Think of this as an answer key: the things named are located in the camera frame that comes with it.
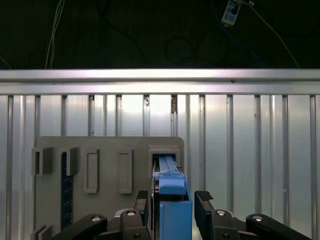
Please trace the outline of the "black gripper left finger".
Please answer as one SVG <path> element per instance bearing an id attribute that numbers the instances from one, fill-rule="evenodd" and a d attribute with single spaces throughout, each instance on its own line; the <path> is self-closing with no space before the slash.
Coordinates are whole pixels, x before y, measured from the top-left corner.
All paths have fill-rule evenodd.
<path id="1" fill-rule="evenodd" d="M 133 208 L 118 210 L 108 220 L 89 214 L 51 237 L 52 240 L 149 240 L 148 191 L 138 192 Z"/>

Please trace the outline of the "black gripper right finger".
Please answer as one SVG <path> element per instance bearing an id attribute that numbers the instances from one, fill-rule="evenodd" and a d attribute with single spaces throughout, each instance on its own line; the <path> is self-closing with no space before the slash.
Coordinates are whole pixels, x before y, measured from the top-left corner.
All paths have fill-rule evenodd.
<path id="1" fill-rule="evenodd" d="M 194 218 L 203 240 L 308 240 L 309 237 L 261 213 L 245 221 L 226 209 L 215 209 L 208 191 L 194 193 Z"/>

